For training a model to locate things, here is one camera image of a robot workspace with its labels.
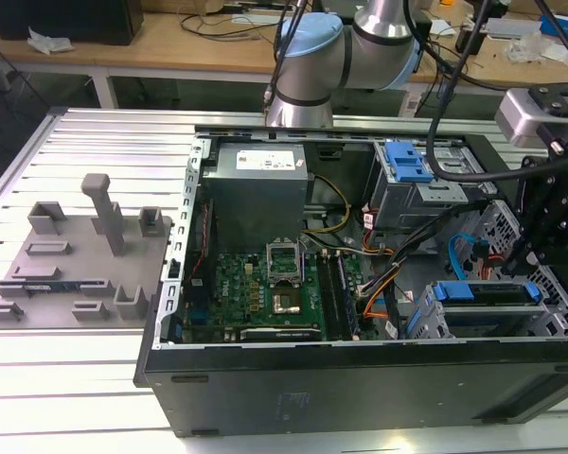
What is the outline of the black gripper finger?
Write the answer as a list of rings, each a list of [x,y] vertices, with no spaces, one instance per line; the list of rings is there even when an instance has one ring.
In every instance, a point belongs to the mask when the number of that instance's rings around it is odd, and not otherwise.
[[[520,180],[516,197],[519,233],[506,253],[503,273],[527,275],[539,266],[551,265],[560,238],[559,224],[567,212],[567,195],[561,178]]]
[[[531,246],[542,246],[549,218],[550,175],[524,176],[518,181],[515,200],[522,239]]]

